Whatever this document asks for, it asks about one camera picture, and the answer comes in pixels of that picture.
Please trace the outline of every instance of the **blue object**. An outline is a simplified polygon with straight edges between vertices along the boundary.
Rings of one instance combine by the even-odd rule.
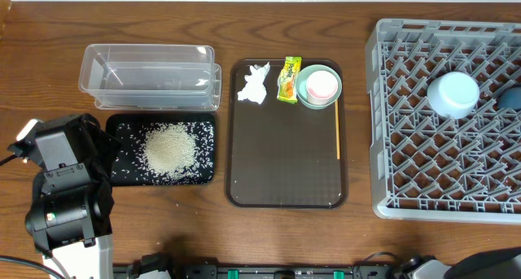
[[[521,110],[521,87],[508,89],[499,98],[497,104],[499,108],[510,108],[514,110]]]

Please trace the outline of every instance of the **clear plastic container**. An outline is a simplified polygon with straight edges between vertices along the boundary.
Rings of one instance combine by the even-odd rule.
[[[93,44],[79,88],[99,109],[215,111],[221,67],[211,46]]]

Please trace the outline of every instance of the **white cup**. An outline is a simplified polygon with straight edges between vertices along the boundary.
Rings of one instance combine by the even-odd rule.
[[[431,108],[443,117],[468,116],[479,99],[474,78],[463,72],[449,72],[435,79],[427,88]]]
[[[325,105],[335,96],[339,82],[328,71],[317,71],[309,75],[306,81],[308,102],[313,105]]]

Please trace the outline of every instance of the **gray dish rack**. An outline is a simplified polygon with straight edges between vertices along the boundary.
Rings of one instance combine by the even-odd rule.
[[[455,71],[480,91],[460,120],[427,101],[428,85]],[[521,24],[380,20],[366,44],[366,80],[379,217],[521,224],[521,112],[496,107],[521,82]]]

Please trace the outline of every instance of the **brown tray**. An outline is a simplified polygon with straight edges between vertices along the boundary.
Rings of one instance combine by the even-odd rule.
[[[238,101],[249,67],[267,62],[264,102]],[[342,78],[330,60],[304,59],[302,68],[313,64],[333,68]],[[339,133],[345,131],[344,92],[336,103],[338,131],[335,104],[315,111],[276,99],[283,65],[283,59],[245,59],[232,69],[226,197],[238,207],[338,207],[348,197],[345,138]]]

